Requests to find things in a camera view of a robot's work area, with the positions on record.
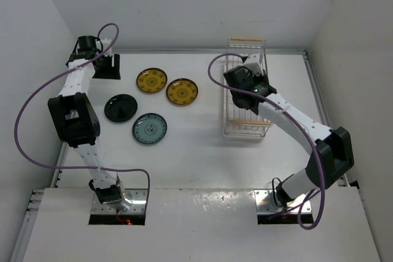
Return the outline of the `black plate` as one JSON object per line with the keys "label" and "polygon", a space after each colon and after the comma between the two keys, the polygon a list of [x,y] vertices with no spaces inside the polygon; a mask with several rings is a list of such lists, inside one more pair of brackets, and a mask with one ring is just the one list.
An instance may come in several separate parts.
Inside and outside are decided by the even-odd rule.
{"label": "black plate", "polygon": [[104,106],[106,118],[113,123],[124,123],[134,117],[138,103],[129,94],[118,94],[110,98]]}

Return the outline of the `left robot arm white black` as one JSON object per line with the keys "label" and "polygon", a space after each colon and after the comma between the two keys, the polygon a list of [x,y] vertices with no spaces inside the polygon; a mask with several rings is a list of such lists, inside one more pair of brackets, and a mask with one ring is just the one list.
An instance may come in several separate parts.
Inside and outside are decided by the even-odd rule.
{"label": "left robot arm white black", "polygon": [[126,212],[132,205],[116,172],[104,169],[100,155],[98,116],[88,99],[90,82],[96,79],[120,79],[120,57],[104,53],[109,39],[80,36],[72,51],[64,87],[48,101],[49,111],[58,137],[73,148],[91,175],[89,187],[98,201],[116,212]]}

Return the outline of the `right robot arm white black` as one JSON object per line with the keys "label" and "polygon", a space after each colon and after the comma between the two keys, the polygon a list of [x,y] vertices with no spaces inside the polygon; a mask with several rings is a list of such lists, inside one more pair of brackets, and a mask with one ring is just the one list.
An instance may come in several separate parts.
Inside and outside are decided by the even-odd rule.
{"label": "right robot arm white black", "polygon": [[277,186],[279,207],[311,190],[330,188],[353,167],[351,137],[346,129],[332,129],[309,118],[284,99],[267,77],[252,74],[244,66],[224,72],[224,79],[237,107],[272,121],[309,154],[306,167]]}

